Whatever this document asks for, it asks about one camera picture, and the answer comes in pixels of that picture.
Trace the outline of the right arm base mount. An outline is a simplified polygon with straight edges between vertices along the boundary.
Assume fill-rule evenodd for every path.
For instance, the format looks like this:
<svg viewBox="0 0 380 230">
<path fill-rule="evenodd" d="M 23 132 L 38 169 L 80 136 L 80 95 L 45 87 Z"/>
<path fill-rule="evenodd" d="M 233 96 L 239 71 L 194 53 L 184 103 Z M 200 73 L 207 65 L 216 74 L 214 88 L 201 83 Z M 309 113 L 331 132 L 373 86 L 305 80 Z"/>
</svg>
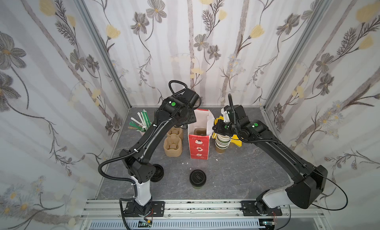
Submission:
<svg viewBox="0 0 380 230">
<path fill-rule="evenodd" d="M 282 216 L 282 210 L 280 207 L 275 207 L 270 209 L 269 207 L 265 207 L 262 202 L 257 202 L 255 200 L 244 200 L 241 201 L 240 210 L 243 212 L 245 217 L 257 217 L 257 216 Z"/>
</svg>

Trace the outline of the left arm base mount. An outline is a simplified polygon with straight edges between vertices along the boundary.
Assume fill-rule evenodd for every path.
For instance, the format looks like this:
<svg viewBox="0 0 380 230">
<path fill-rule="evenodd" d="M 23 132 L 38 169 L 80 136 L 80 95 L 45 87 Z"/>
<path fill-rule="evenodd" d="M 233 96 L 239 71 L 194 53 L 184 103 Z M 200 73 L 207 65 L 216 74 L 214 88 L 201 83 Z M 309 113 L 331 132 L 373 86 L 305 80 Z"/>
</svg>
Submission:
<svg viewBox="0 0 380 230">
<path fill-rule="evenodd" d="M 164 201 L 150 201 L 145 206 L 139 205 L 136 201 L 127 202 L 123 210 L 124 217 L 163 217 L 165 210 Z"/>
</svg>

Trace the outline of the black plastic cup lid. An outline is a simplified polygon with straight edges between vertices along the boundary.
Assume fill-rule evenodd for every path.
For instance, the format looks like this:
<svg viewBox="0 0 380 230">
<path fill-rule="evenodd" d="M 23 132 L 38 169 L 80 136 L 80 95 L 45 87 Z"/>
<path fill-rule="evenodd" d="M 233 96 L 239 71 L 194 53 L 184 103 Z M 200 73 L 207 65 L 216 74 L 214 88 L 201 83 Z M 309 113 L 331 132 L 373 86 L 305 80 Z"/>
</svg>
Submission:
<svg viewBox="0 0 380 230">
<path fill-rule="evenodd" d="M 193 170 L 189 177 L 191 185 L 205 185 L 207 177 L 202 170 Z"/>
</svg>

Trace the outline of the red white paper bag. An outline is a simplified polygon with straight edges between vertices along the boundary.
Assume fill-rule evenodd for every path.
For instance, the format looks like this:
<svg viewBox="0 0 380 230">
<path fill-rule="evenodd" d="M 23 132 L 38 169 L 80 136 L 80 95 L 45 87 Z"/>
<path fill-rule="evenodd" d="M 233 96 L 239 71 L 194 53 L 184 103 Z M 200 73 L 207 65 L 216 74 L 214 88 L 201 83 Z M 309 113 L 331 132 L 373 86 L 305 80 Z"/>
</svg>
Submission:
<svg viewBox="0 0 380 230">
<path fill-rule="evenodd" d="M 204 109 L 196 109 L 195 115 L 197 121 L 188 125 L 190 157 L 191 159 L 207 160 L 215 118 L 210 110 Z M 194 130 L 196 128 L 206 128 L 208 136 L 195 136 Z"/>
</svg>

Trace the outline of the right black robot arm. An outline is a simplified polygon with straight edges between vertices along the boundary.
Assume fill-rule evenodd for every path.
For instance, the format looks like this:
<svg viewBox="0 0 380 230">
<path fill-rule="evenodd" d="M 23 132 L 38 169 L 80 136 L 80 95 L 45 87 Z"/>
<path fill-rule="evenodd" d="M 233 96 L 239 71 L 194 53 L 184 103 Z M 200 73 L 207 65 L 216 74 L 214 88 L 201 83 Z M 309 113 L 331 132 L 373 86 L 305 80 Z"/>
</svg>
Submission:
<svg viewBox="0 0 380 230">
<path fill-rule="evenodd" d="M 250 121 L 244 108 L 233 103 L 228 96 L 229 105 L 222 110 L 223 120 L 218 120 L 213 131 L 222 136 L 237 136 L 245 144 L 254 144 L 267 153 L 293 181 L 293 184 L 261 193 L 255 202 L 255 210 L 266 215 L 283 205 L 308 209 L 319 197 L 328 181 L 328 171 L 322 165 L 314 166 L 302 159 L 260 120 Z"/>
</svg>

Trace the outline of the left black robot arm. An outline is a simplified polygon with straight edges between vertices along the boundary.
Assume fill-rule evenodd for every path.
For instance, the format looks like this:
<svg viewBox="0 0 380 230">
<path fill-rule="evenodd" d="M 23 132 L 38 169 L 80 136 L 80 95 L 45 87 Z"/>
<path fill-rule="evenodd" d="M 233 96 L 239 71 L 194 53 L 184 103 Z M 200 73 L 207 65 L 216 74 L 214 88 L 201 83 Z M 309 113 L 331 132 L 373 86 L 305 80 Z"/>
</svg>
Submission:
<svg viewBox="0 0 380 230">
<path fill-rule="evenodd" d="M 154 120 L 144 135 L 130 149 L 120 151 L 120 156 L 102 162 L 98 167 L 101 176 L 111 180 L 127 181 L 134 187 L 134 197 L 123 199 L 131 201 L 139 215 L 147 215 L 152 209 L 150 180 L 155 174 L 156 167 L 150 159 L 157 146 L 173 128 L 182 128 L 197 121 L 196 104 L 201 104 L 200 96 L 178 80 L 168 83 L 171 96 L 162 101 L 154 111 Z M 103 171 L 107 164 L 122 161 L 130 175 L 129 178 L 113 177 Z"/>
</svg>

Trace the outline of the single brown pulp carrier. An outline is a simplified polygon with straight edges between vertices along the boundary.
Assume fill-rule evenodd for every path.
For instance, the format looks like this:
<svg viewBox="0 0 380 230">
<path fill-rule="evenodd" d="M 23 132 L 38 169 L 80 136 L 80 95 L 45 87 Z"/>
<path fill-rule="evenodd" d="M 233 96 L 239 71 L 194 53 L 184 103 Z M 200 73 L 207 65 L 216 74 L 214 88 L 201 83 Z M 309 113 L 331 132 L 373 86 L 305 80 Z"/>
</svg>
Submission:
<svg viewBox="0 0 380 230">
<path fill-rule="evenodd" d="M 208 136 L 206 128 L 196 128 L 194 130 L 195 136 Z"/>
</svg>

